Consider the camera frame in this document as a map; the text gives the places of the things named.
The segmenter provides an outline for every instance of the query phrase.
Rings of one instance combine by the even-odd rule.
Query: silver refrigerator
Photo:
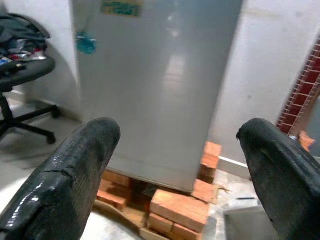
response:
[[[82,118],[121,128],[108,167],[191,192],[242,0],[72,4],[75,32],[96,39],[95,53],[77,53]]]

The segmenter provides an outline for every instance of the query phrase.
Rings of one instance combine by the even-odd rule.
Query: red tile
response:
[[[300,111],[302,109],[302,106],[291,106],[291,109],[287,112],[287,114],[296,115],[298,116]]]
[[[283,123],[288,124],[288,125],[293,125],[297,119],[297,116],[293,116],[293,115],[285,114],[284,116],[285,116],[285,118],[283,120]]]
[[[305,101],[307,100],[307,96],[298,94],[293,102],[293,104],[303,106]]]
[[[312,70],[315,70],[315,71],[320,71],[320,57],[314,57],[313,58],[313,66],[312,66]]]
[[[307,83],[316,83],[317,82],[317,79],[319,77],[319,72],[316,72],[316,71],[310,71],[307,76],[304,78],[304,81],[307,82]]]
[[[312,84],[312,83],[306,83],[306,82],[305,82],[305,83],[302,84],[299,92],[300,92],[301,94],[307,94],[307,95],[309,95],[313,87],[314,87],[314,84]]]
[[[279,128],[283,133],[288,134],[290,132],[290,130],[291,130],[291,127],[292,126],[281,125]]]

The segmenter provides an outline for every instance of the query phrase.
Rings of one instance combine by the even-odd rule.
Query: floor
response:
[[[11,101],[10,105],[17,116],[33,108],[32,105],[21,106],[14,101]],[[10,132],[0,142],[0,212],[32,171],[80,126],[76,121],[64,117],[52,119],[50,116],[40,117],[30,124],[55,132],[57,143],[48,145],[44,137],[23,130]],[[229,190],[229,192],[220,190],[218,204],[210,206],[210,215],[217,219],[215,240],[225,240],[224,210],[256,206],[258,200],[252,182],[247,179],[217,170],[215,183]],[[237,200],[237,198],[248,197],[255,199]],[[113,219],[92,212],[81,240],[92,239],[138,240],[141,238]]]

